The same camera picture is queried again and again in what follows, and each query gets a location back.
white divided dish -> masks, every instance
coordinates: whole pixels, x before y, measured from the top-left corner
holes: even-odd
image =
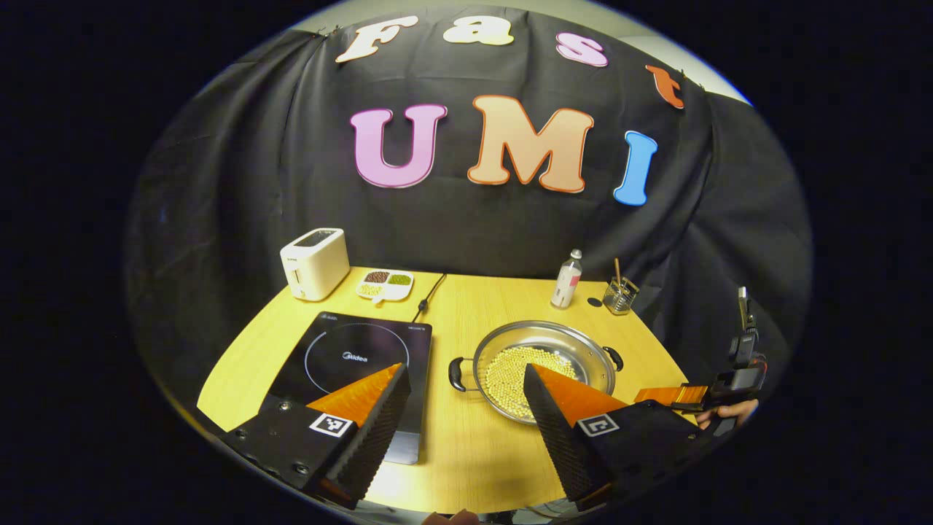
[[[367,281],[370,276],[379,277],[377,281]],[[408,278],[408,284],[389,284],[389,281],[395,279]],[[366,299],[376,299],[382,296],[383,301],[401,301],[411,293],[411,286],[414,285],[414,275],[409,272],[399,272],[396,270],[370,270],[356,285],[356,294]]]

white toaster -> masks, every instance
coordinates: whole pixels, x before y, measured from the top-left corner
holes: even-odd
[[[280,251],[292,295],[320,301],[350,273],[347,243],[340,228],[311,230]]]

pink letter u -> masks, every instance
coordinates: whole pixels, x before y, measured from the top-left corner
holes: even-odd
[[[447,107],[421,104],[405,110],[412,122],[411,159],[404,166],[393,166],[383,159],[383,130],[392,119],[388,109],[356,113],[350,123],[356,128],[356,171],[367,182],[383,188],[407,188],[431,173],[438,121],[447,116]]]

human hand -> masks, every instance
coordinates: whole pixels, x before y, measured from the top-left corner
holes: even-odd
[[[463,509],[447,519],[436,512],[425,518],[422,525],[480,525],[480,517],[472,512]]]
[[[716,415],[721,418],[738,416],[738,419],[735,421],[736,426],[742,426],[757,408],[757,399],[742,401],[739,404],[717,406],[716,408],[697,414],[697,424],[700,425],[700,430],[706,430],[706,427],[709,426],[710,418],[713,417],[713,411],[716,411]]]

black cloth backdrop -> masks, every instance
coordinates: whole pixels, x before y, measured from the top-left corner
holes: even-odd
[[[376,54],[334,62],[358,27],[411,14],[418,23],[377,43]],[[514,42],[443,39],[454,20],[471,15],[509,20]],[[566,60],[555,49],[561,32],[599,42],[608,66]],[[659,96],[646,64],[679,82],[683,110]],[[592,115],[585,190],[552,192],[536,179],[522,185],[508,156],[507,184],[469,181],[482,134],[472,102],[483,94],[517,98],[537,130],[559,108]],[[416,104],[448,108],[431,174],[401,190],[370,185],[356,172],[351,116],[391,109],[383,155],[404,164],[404,111]],[[628,130],[658,143],[643,206],[612,197]],[[193,409],[217,358],[285,286],[279,249],[319,227],[346,231],[353,265],[554,278],[581,248],[583,278],[608,280],[619,257],[642,289],[636,311],[690,380],[728,369],[739,329],[735,293],[747,286],[769,358],[767,393],[800,339],[811,289],[801,188],[751,106],[706,92],[614,37],[511,8],[418,9],[331,35],[284,31],[180,111],[138,180],[125,283],[140,351],[182,406]],[[452,300],[443,285],[433,298]]]

